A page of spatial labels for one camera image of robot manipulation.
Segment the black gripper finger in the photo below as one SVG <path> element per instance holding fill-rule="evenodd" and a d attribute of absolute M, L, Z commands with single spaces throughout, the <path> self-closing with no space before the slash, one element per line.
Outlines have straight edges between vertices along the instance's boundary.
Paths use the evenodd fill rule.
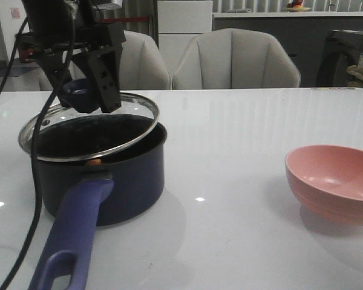
<path fill-rule="evenodd" d="M 69 53 L 40 53 L 36 58 L 36 63 L 41 67 L 50 82 L 60 105 L 69 108 L 70 105 L 64 99 L 66 97 L 64 85 L 71 81 L 71 57 Z"/>
<path fill-rule="evenodd" d="M 119 69 L 123 48 L 107 46 L 73 56 L 72 61 L 87 79 L 90 96 L 102 112 L 121 107 Z"/>

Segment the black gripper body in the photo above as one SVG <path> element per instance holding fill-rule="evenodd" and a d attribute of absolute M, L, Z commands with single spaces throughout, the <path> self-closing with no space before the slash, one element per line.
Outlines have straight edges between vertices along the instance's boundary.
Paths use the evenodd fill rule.
<path fill-rule="evenodd" d="M 120 24 L 110 24 L 105 11 L 122 7 L 121 1 L 23 1 L 28 33 L 18 33 L 21 60 L 35 60 L 37 53 L 65 51 L 75 38 L 102 57 L 120 60 L 125 41 Z"/>

